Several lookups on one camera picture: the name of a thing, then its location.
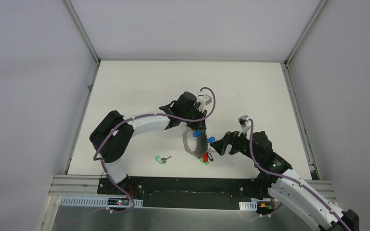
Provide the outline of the large blue tag keys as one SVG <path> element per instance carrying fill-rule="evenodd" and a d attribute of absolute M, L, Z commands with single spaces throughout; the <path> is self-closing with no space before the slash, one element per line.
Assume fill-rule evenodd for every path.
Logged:
<path fill-rule="evenodd" d="M 203 133 L 203 131 L 202 130 L 196 130 L 196 131 L 194 131 L 193 132 L 193 137 L 198 137 L 198 136 L 200 136 L 201 134 Z"/>

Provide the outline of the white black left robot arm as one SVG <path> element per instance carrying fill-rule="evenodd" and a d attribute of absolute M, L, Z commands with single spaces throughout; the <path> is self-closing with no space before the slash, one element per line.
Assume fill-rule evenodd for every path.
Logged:
<path fill-rule="evenodd" d="M 185 91 L 177 100 L 142 115 L 123 115 L 117 110 L 109 112 L 89 136 L 96 150 L 94 160 L 101 161 L 106 175 L 111 178 L 109 188 L 118 195 L 127 191 L 128 174 L 121 157 L 133 137 L 171 129 L 182 122 L 194 131 L 205 131 L 205 121 L 210 115 L 205 107 L 211 103 L 215 100 L 210 95 L 196 96 Z"/>

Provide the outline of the black robot base mount plate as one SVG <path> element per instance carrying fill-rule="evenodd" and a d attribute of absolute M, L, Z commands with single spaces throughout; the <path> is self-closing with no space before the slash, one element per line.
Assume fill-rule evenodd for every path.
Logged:
<path fill-rule="evenodd" d="M 97 193 L 118 195 L 123 190 L 144 207 L 239 209 L 240 202 L 268 199 L 268 188 L 251 179 L 126 177 L 118 186 L 101 178 Z"/>

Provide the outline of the large green tag key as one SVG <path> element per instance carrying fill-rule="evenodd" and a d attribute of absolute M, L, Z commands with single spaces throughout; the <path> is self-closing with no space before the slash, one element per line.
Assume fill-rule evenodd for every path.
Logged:
<path fill-rule="evenodd" d="M 208 165 L 209 164 L 209 159 L 208 158 L 204 158 L 204 157 L 201 157 L 199 159 L 199 161 L 205 165 Z"/>

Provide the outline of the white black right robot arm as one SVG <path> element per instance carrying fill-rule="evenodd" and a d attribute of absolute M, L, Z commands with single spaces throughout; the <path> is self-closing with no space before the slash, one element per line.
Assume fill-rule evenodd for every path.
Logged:
<path fill-rule="evenodd" d="M 259 174 L 252 181 L 252 198 L 273 197 L 300 217 L 314 231 L 358 231 L 359 216 L 335 205 L 302 179 L 285 159 L 278 155 L 264 131 L 248 136 L 245 132 L 227 132 L 210 143 L 220 155 L 231 146 L 230 155 L 241 153 L 252 159 Z"/>

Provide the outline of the black fob key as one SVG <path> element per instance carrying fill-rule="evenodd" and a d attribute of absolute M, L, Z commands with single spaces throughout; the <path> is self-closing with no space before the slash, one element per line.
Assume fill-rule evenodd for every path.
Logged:
<path fill-rule="evenodd" d="M 213 157 L 212 157 L 211 153 L 207 153 L 207 156 L 208 156 L 209 161 L 211 161 L 211 162 L 213 162 L 213 161 L 214 161 L 214 159 L 213 159 Z"/>

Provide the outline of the red tag key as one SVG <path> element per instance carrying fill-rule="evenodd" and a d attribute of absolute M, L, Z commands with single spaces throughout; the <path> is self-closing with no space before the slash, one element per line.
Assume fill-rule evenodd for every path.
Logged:
<path fill-rule="evenodd" d="M 208 161 L 209 161 L 209 159 L 208 159 L 207 153 L 205 153 L 205 154 L 203 155 L 203 162 L 204 162 L 204 163 L 207 163 Z"/>

